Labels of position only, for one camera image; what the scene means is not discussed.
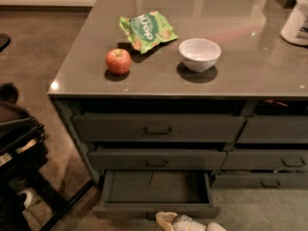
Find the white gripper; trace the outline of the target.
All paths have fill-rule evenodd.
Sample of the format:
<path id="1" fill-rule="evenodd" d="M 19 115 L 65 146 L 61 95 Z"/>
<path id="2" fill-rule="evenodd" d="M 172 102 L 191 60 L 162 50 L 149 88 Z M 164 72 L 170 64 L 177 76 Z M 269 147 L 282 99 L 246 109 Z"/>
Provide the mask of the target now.
<path id="1" fill-rule="evenodd" d="M 186 215 L 178 216 L 174 212 L 158 212 L 156 222 L 165 231 L 206 231 L 206 226 Z"/>

